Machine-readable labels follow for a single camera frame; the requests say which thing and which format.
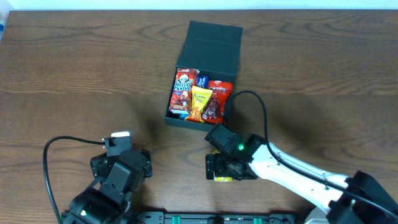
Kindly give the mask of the red cookie carton box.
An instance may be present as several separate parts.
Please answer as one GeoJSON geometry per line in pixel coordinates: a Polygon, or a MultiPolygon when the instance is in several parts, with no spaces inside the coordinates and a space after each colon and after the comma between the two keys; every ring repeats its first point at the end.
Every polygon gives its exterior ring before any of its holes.
{"type": "Polygon", "coordinates": [[[169,111],[173,114],[190,114],[192,109],[192,87],[197,82],[199,70],[178,68],[175,76],[169,111]]]}

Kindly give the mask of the yellow snack packet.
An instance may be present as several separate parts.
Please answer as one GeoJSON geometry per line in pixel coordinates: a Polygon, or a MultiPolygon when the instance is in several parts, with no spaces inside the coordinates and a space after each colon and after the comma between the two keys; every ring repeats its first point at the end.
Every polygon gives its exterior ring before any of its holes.
{"type": "Polygon", "coordinates": [[[202,112],[211,98],[213,91],[206,88],[194,86],[192,88],[192,109],[190,114],[185,118],[186,121],[196,123],[204,123],[202,112]]]}

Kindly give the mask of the blue Eclipse mints box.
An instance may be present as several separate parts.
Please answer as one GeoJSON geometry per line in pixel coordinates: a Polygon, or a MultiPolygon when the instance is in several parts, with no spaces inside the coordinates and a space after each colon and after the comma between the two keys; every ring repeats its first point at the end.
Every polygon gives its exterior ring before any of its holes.
{"type": "Polygon", "coordinates": [[[197,76],[197,82],[195,85],[200,88],[208,88],[209,81],[208,76],[197,76]]]}

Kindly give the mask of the red Hacks candy bag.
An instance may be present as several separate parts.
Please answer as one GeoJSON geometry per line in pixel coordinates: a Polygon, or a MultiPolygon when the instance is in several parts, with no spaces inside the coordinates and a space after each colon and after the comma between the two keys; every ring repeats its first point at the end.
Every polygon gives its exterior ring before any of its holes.
{"type": "Polygon", "coordinates": [[[209,89],[213,91],[202,113],[202,118],[207,124],[222,123],[225,104],[233,90],[231,82],[210,80],[209,89]]]}

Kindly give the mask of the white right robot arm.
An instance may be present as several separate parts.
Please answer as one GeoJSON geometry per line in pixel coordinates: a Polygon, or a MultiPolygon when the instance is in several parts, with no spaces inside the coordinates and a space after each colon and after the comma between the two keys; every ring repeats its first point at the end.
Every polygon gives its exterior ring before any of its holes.
{"type": "Polygon", "coordinates": [[[305,198],[321,213],[306,223],[397,223],[397,202],[371,175],[328,172],[286,154],[257,134],[247,139],[217,124],[205,140],[215,149],[206,156],[206,177],[217,181],[275,182],[305,198]]]}

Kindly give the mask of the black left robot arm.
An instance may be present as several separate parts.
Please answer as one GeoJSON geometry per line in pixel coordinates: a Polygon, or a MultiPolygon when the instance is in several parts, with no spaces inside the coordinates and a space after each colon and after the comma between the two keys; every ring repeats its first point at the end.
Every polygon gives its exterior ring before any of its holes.
{"type": "Polygon", "coordinates": [[[63,224],[139,223],[132,208],[133,191],[152,177],[150,152],[126,150],[107,177],[98,177],[70,203],[63,224]]]}

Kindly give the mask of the blue Oreo cookie pack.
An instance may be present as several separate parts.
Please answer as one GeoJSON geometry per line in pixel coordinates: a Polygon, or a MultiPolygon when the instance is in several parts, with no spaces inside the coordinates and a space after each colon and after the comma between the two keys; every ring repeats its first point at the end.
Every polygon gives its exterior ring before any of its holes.
{"type": "Polygon", "coordinates": [[[187,116],[188,116],[187,114],[181,114],[181,115],[179,116],[179,119],[184,120],[187,116]]]}

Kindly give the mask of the yellow Mentos gum bottle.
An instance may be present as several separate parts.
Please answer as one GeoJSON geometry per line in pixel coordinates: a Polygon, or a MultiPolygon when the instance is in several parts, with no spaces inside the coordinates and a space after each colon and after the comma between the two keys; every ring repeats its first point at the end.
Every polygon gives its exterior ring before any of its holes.
{"type": "MultiPolygon", "coordinates": [[[[220,153],[220,152],[219,152],[218,150],[214,150],[212,154],[219,154],[219,153],[220,153]]],[[[213,180],[214,180],[215,182],[231,182],[233,179],[232,179],[232,177],[217,177],[217,176],[214,174],[213,180]]]]}

